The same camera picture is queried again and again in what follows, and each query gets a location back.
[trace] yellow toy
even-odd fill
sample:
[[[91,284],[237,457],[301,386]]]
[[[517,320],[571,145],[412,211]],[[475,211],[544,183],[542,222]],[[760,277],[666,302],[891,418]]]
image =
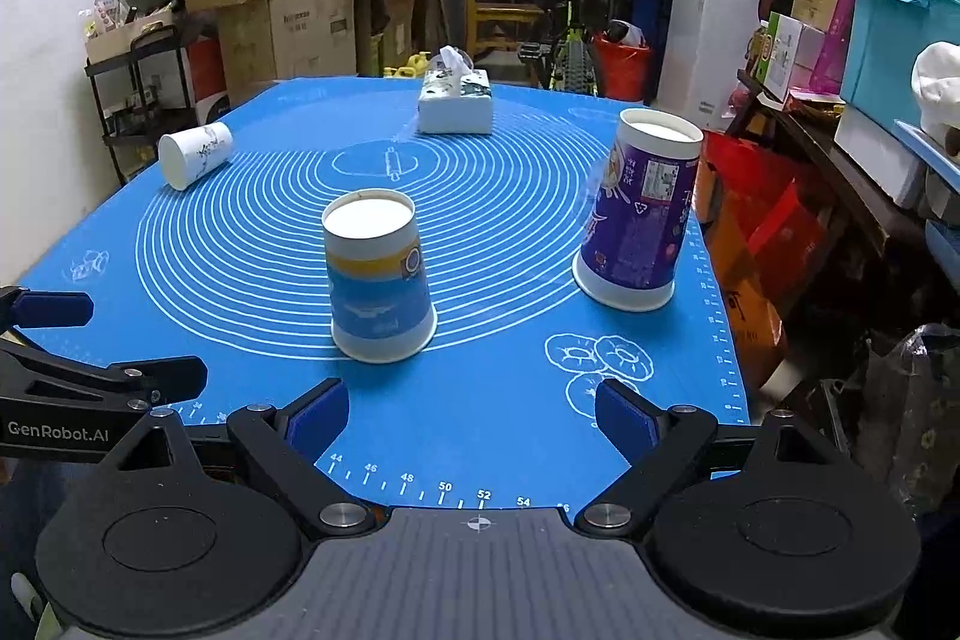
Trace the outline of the yellow toy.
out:
[[[406,66],[401,66],[400,68],[384,68],[383,76],[385,77],[405,77],[407,79],[419,79],[426,74],[426,68],[430,64],[430,53],[429,52],[418,52],[416,55],[411,55],[410,60],[407,61]]]

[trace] upside-down paper cup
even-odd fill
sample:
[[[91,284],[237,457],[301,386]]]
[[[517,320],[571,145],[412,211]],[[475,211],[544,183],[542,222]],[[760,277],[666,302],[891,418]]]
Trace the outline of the upside-down paper cup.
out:
[[[620,113],[587,234],[573,257],[584,292],[617,310],[642,313],[673,296],[704,133],[652,109]]]
[[[333,341],[352,359],[390,363],[424,349],[437,330],[414,203],[371,188],[323,210]]]
[[[160,171],[171,188],[186,191],[193,183],[229,160],[233,135],[222,122],[211,122],[176,134],[165,134],[157,145]]]

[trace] label on cup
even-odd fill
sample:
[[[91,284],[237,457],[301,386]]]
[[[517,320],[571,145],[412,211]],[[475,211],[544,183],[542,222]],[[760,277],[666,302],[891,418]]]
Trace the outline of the label on cup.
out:
[[[338,328],[362,339],[397,336],[430,311],[419,241],[398,253],[356,261],[326,253],[330,306]]]
[[[697,159],[650,155],[613,143],[580,253],[614,285],[657,289],[673,280],[690,211]]]

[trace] white refrigerator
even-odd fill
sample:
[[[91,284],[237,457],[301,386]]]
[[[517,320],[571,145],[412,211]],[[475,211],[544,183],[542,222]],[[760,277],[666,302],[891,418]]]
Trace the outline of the white refrigerator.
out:
[[[673,0],[656,109],[726,131],[737,70],[760,26],[760,0]]]

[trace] white concentric circles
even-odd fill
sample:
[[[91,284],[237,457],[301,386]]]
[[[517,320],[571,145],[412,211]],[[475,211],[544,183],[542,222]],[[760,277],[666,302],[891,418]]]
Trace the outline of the white concentric circles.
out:
[[[184,194],[157,193],[137,228],[137,273],[162,313],[204,339],[263,356],[342,359],[330,338],[320,213],[357,188],[395,188],[416,203],[439,316],[427,350],[440,350],[577,295],[569,259],[582,237],[584,187],[606,152],[570,121],[510,105],[491,137],[239,153]],[[358,160],[372,163],[354,173]]]

